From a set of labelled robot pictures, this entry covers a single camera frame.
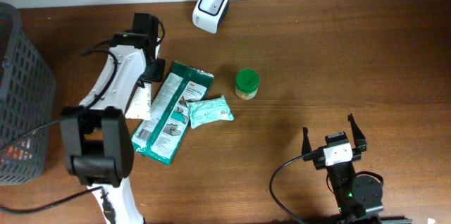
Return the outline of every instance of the gray basket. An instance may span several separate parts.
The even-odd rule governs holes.
[[[22,32],[16,8],[0,3],[0,149],[51,118],[55,77]],[[0,156],[0,185],[19,185],[44,170],[48,129]]]

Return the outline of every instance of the green lid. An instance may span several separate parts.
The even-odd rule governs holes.
[[[259,75],[252,69],[241,70],[237,74],[236,87],[245,94],[252,93],[259,88]]]

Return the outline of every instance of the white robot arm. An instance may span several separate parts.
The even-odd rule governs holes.
[[[103,51],[110,57],[91,92],[62,113],[68,172],[89,189],[102,187],[92,193],[110,224],[145,223],[130,187],[134,151],[123,114],[137,82],[162,81],[158,24],[163,28],[157,17],[136,13],[132,30],[116,33]],[[103,130],[103,141],[85,139],[94,130]]]

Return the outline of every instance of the barcode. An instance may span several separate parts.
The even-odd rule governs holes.
[[[138,133],[138,139],[147,140],[150,136],[150,131],[142,129],[140,133]]]

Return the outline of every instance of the jar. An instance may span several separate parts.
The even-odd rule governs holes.
[[[259,83],[259,75],[254,70],[241,70],[237,74],[235,93],[243,100],[250,100],[257,94]]]

